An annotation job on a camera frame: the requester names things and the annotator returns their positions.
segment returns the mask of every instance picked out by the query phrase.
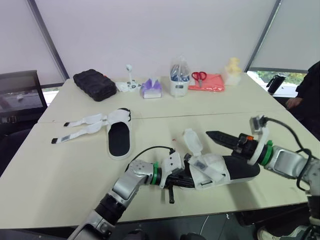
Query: white roller shade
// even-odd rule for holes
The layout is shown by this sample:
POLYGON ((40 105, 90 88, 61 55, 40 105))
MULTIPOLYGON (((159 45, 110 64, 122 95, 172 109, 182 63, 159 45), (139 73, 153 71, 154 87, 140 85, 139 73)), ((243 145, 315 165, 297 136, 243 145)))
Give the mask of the white roller shade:
POLYGON ((251 67, 308 70, 320 60, 320 0, 283 0, 251 67))
POLYGON ((248 63, 274 0, 37 0, 70 76, 168 75, 184 54, 191 70, 217 73, 230 57, 248 63))
POLYGON ((37 70, 41 85, 63 82, 27 1, 0 1, 0 31, 0 74, 37 70))

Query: red scissors handle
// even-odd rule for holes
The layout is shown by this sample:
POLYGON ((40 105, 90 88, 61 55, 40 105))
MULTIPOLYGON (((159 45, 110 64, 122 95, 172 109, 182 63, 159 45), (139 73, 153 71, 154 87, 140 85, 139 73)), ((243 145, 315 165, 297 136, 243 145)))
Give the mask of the red scissors handle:
POLYGON ((192 73, 192 77, 194 80, 205 80, 207 78, 207 74, 204 71, 195 71, 192 73))

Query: small red object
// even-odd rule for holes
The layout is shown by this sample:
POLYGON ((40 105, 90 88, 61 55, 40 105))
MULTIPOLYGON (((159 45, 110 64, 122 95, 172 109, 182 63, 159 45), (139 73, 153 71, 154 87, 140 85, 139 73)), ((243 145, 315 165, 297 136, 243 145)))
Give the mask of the small red object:
POLYGON ((225 90, 225 84, 220 74, 208 73, 205 81, 202 82, 201 87, 199 85, 189 85, 188 89, 209 92, 223 92, 225 90))
POLYGON ((204 71, 195 71, 192 73, 191 75, 194 80, 199 81, 199 80, 205 80, 207 78, 207 73, 205 73, 204 71))

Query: metal pole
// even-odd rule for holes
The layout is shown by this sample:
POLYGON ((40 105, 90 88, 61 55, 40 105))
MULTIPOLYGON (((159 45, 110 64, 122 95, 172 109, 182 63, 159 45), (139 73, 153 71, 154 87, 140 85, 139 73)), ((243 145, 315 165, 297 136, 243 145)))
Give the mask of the metal pole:
POLYGON ((276 15, 277 15, 277 12, 278 12, 278 10, 280 8, 280 5, 281 5, 282 1, 283 0, 276 0, 275 1, 275 4, 274 4, 273 9, 271 11, 271 14, 269 16, 269 19, 268 19, 268 21, 266 22, 266 24, 264 26, 264 29, 263 29, 263 32, 262 32, 260 38, 259 38, 259 41, 256 44, 256 46, 255 46, 255 48, 253 50, 253 53, 252 53, 252 55, 250 57, 250 60, 249 60, 249 62, 247 63, 247 65, 245 67, 245 70, 244 70, 245 73, 249 70, 249 68, 250 68, 251 64, 253 63, 257 53, 259 52, 259 50, 260 50, 260 48, 261 48, 261 46, 262 46, 262 44, 263 44, 263 42, 264 42, 264 40, 266 38, 266 35, 268 34, 268 32, 269 32, 269 30, 271 28, 271 25, 274 22, 274 19, 275 19, 276 15))
POLYGON ((39 28, 41 30, 41 33, 42 33, 42 35, 44 37, 44 40, 45 40, 46 44, 48 45, 49 50, 50 50, 50 52, 51 52, 51 54, 52 54, 52 56, 53 56, 53 58, 54 58, 54 60, 55 60, 55 62, 57 64, 57 66, 58 66, 58 68, 59 68, 64 80, 69 79, 69 75, 67 73, 67 70, 66 70, 66 68, 65 68, 65 66, 64 66, 64 64, 63 64, 63 62, 62 62, 62 60, 61 60, 61 58, 59 56, 59 53, 58 53, 58 51, 56 49, 56 46, 55 46, 54 42, 51 39, 51 36, 50 36, 50 34, 48 32, 48 29, 47 29, 47 27, 45 25, 45 22, 44 22, 44 20, 43 20, 43 18, 41 16, 41 13, 40 13, 39 8, 38 8, 38 6, 36 4, 36 1, 35 0, 27 0, 27 2, 29 4, 29 6, 30 6, 30 9, 31 9, 31 11, 32 11, 32 13, 34 15, 35 20, 36 20, 36 23, 38 24, 38 26, 39 26, 39 28))

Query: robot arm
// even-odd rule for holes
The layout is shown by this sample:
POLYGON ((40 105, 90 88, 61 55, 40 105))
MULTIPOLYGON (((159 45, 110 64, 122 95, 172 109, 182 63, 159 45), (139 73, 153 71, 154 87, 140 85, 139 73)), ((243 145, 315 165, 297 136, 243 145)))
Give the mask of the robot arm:
POLYGON ((172 186, 194 187, 192 178, 180 182, 177 176, 185 166, 178 152, 171 152, 164 159, 162 166, 142 160, 133 160, 125 173, 115 182, 113 187, 69 236, 69 240, 101 240, 107 239, 115 228, 115 224, 127 209, 141 185, 157 185, 168 188, 170 203, 173 200, 172 186))
POLYGON ((258 141, 253 136, 241 133, 235 137, 220 131, 207 131, 206 133, 214 142, 223 145, 233 152, 231 155, 242 158, 248 164, 260 164, 266 170, 274 172, 288 179, 297 179, 297 187, 308 195, 310 208, 310 223, 320 227, 320 160, 311 155, 311 151, 302 147, 297 135, 286 124, 264 116, 252 117, 250 119, 252 134, 258 134, 258 141), (266 127, 267 121, 279 123, 285 126, 294 135, 300 150, 297 152, 285 149, 280 146, 273 146, 268 141, 269 130, 266 127), (299 152, 308 154, 303 157, 299 152), (300 181, 309 185, 309 190, 300 187, 300 181))

